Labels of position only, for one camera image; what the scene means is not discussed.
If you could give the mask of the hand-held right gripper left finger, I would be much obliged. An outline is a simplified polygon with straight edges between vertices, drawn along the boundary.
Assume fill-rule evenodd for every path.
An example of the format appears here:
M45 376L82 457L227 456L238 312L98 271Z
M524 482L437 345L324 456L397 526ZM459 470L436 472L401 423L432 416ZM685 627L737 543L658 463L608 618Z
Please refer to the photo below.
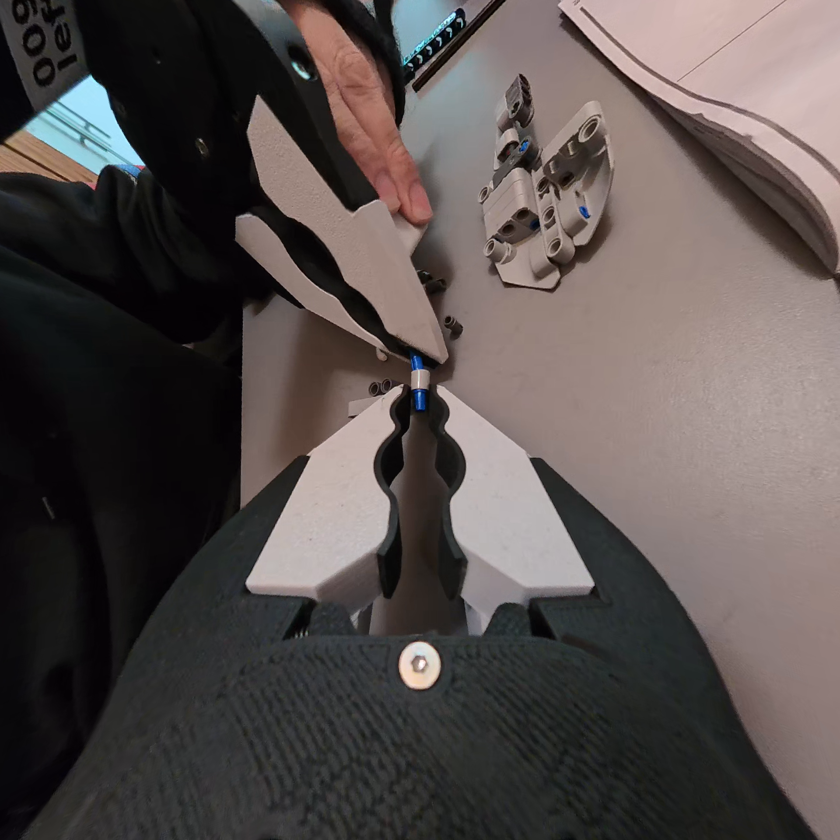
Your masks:
M339 604L361 634L402 571L392 484L404 468L411 393L394 386L313 449L246 579L255 595Z

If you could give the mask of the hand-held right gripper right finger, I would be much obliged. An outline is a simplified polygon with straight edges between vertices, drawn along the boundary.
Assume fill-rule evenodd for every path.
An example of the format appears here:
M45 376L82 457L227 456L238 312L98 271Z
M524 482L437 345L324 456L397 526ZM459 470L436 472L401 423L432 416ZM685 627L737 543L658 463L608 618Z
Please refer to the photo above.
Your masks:
M447 388L429 396L435 468L447 492L438 576L480 636L499 606L588 596L592 575L528 453Z

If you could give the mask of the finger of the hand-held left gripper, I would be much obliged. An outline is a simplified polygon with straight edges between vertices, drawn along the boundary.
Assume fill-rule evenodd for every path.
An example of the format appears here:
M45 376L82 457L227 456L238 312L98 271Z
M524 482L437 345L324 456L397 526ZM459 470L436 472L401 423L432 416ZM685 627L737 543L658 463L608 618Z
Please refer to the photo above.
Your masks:
M397 355L381 339L364 329L334 295L311 281L288 254L280 238L258 217L246 214L236 219L236 241L302 308L367 342L380 354Z
M298 267L388 350L397 350L401 358L416 351L435 363L446 362L441 327L402 237L411 225L397 224L378 198L358 209L343 205L260 97L247 136L267 198L263 215L251 215L269 228L286 221L306 228L334 261L343 284L326 289L325 280L316 282L314 269Z

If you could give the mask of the grey desk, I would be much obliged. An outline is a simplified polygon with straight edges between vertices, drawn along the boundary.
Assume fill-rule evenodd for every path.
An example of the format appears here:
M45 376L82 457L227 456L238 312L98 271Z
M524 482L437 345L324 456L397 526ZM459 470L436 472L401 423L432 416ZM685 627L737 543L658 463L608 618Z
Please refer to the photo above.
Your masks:
M518 74L551 139L598 100L607 212L553 292L501 285L477 196ZM403 138L434 219L415 263L464 331L450 391L645 554L763 760L838 838L838 288L809 248L560 17L505 2L418 94Z

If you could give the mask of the person's left hand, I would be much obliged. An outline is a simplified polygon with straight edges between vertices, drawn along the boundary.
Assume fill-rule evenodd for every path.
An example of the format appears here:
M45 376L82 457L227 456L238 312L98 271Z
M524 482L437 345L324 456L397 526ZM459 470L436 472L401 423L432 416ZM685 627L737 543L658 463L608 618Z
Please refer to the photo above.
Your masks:
M417 166L396 126L382 63L328 14L314 9L303 34L316 60L339 140L391 214L411 224L433 210Z

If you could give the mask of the grey toy brick assembly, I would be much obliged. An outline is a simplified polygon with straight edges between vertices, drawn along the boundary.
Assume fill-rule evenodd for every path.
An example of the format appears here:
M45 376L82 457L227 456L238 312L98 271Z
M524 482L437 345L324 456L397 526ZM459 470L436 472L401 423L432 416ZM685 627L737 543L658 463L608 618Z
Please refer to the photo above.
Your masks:
M533 127L529 80L517 74L495 107L490 181L478 194L484 257L505 287L552 291L602 220L615 161L602 105L588 101L548 143Z

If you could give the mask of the person's dark clothing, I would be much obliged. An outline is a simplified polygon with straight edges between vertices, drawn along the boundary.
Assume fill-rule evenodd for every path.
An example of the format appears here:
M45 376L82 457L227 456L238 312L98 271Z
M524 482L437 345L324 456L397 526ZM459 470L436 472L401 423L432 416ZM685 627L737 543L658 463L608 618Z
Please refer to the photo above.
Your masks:
M147 170L1 187L2 838L77 761L130 650L224 521L231 350L270 278Z

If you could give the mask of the open instruction booklet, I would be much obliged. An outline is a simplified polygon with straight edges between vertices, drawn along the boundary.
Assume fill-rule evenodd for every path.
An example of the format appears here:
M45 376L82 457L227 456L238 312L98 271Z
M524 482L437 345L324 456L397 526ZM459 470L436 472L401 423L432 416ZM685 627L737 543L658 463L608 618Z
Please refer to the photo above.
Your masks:
M573 1L559 9L838 277L838 1Z

